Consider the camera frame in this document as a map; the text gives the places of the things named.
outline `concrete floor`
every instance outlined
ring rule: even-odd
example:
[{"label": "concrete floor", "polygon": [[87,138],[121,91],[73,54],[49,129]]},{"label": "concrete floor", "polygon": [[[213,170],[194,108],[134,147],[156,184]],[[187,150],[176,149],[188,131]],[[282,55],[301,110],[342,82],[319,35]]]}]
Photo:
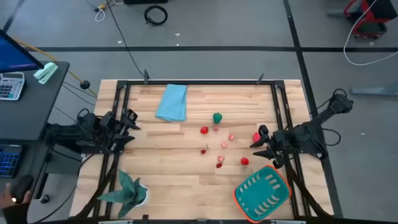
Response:
[{"label": "concrete floor", "polygon": [[[88,0],[94,5],[103,1]],[[344,19],[326,16],[332,0],[290,0],[297,35],[315,96],[320,105],[335,88],[383,86],[397,79],[398,56],[366,66],[349,64],[342,53],[316,52],[317,48],[344,45],[351,24]],[[398,9],[398,0],[392,0]],[[0,27],[15,9],[15,0],[0,1]],[[293,38],[283,0],[170,0],[164,7],[169,20],[161,27],[145,24],[142,6],[114,6],[113,12],[130,47],[178,46],[268,46],[293,47]],[[95,13],[84,0],[25,1],[7,33],[37,47],[123,47],[122,38],[109,10],[106,19],[97,23]],[[349,47],[398,47],[398,19],[388,24],[388,33],[377,41],[354,40]],[[127,52],[103,51],[51,52],[59,60],[71,63],[70,70],[91,82],[98,91],[105,78],[140,78]],[[349,53],[355,62],[368,62],[390,53]],[[40,60],[43,55],[32,53]],[[263,50],[214,51],[133,51],[141,70],[151,78],[257,78],[301,79],[300,64],[293,51]],[[71,76],[66,81],[78,84]],[[343,216],[369,220],[398,221],[398,195],[395,186],[398,169],[394,115],[398,112],[395,97],[349,96],[355,101],[350,114],[334,117],[324,125],[339,131],[341,143],[329,147],[330,162]],[[56,105],[75,117],[82,108],[93,106],[62,89]],[[53,110],[51,123],[71,124],[65,115]],[[325,133],[326,141],[334,136]],[[34,221],[47,214],[65,198],[76,178],[52,177],[46,190],[64,186],[53,203],[35,204]],[[52,219],[68,216],[70,203]]]}]

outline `blue towel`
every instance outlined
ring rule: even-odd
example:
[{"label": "blue towel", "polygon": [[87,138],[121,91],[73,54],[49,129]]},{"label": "blue towel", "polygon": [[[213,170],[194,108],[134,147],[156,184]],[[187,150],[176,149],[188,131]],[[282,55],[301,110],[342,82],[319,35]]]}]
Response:
[{"label": "blue towel", "polygon": [[187,87],[168,84],[156,117],[165,121],[185,121],[187,119]]}]

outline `green leaf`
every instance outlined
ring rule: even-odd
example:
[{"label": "green leaf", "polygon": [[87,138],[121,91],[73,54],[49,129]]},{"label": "green leaf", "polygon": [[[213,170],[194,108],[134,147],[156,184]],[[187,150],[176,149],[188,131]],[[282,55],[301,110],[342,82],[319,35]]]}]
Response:
[{"label": "green leaf", "polygon": [[137,189],[137,197],[136,197],[136,202],[141,203],[144,201],[145,197],[147,196],[147,189],[143,187],[139,187]]},{"label": "green leaf", "polygon": [[136,186],[136,187],[140,187],[141,185],[139,184],[139,180],[140,180],[141,178],[140,177],[138,177],[135,181],[134,181],[134,185]]},{"label": "green leaf", "polygon": [[124,203],[122,205],[122,208],[119,211],[119,215],[118,215],[118,219],[121,219],[123,217],[125,217],[127,215],[127,213],[130,212],[130,210],[132,208],[134,208],[136,205],[134,205],[133,203]]},{"label": "green leaf", "polygon": [[122,185],[124,190],[129,190],[133,195],[136,194],[136,190],[134,188],[134,182],[132,181],[129,174],[119,170],[119,182]]},{"label": "green leaf", "polygon": [[97,199],[106,202],[126,203],[130,201],[131,193],[125,190],[117,190],[114,192],[101,195]]}]

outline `mouse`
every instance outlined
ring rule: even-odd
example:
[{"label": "mouse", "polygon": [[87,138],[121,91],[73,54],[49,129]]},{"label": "mouse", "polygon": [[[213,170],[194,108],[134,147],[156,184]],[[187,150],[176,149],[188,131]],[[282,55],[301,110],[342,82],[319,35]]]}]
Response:
[{"label": "mouse", "polygon": [[11,197],[16,204],[22,203],[25,194],[33,184],[33,177],[29,174],[18,177],[11,185]]}]

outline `artificial plant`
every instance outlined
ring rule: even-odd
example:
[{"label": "artificial plant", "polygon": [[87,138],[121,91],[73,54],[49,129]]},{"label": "artificial plant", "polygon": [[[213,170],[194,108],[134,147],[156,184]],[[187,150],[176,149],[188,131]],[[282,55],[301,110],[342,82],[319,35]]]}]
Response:
[{"label": "artificial plant", "polygon": [[139,184],[139,179],[133,181],[127,173],[119,169],[119,182],[122,190],[101,195],[97,199],[105,202],[122,203],[123,206],[119,211],[118,218],[123,218],[132,208],[142,203],[147,196],[147,189]]}]

